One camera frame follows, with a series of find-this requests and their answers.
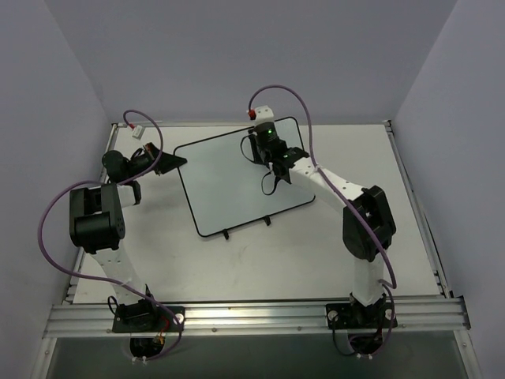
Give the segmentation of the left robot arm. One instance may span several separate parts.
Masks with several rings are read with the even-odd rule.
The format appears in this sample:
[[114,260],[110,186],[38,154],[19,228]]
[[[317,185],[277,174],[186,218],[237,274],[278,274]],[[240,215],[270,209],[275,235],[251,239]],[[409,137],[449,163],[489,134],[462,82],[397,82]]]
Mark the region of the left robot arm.
[[137,275],[122,240],[126,225],[123,209],[141,202],[136,178],[151,168],[157,175],[185,165],[187,159],[165,153],[148,143],[131,158],[116,150],[103,155],[103,168],[110,181],[92,188],[73,189],[69,194],[69,235],[73,244],[90,254],[114,285],[111,299],[117,318],[130,317],[141,331],[152,330],[159,311],[146,297],[148,285]]

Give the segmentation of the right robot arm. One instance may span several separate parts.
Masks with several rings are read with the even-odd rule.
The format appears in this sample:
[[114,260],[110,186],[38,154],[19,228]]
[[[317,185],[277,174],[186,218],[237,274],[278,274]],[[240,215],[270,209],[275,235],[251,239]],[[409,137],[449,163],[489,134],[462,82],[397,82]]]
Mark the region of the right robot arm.
[[313,193],[342,216],[342,241],[354,258],[350,316],[370,325],[379,316],[377,303],[396,278],[387,249],[397,228],[385,192],[349,182],[320,166],[303,148],[290,147],[273,122],[262,122],[249,133],[253,162],[267,167],[276,182]]

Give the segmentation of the white whiteboard black frame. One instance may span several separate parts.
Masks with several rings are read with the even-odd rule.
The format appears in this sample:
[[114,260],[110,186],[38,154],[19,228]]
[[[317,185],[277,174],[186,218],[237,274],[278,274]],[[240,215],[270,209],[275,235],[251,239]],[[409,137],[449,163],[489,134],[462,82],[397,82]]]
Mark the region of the white whiteboard black frame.
[[250,163],[249,127],[217,125],[191,129],[192,140],[174,148],[187,160],[178,168],[196,232],[209,238],[307,205],[315,195]]

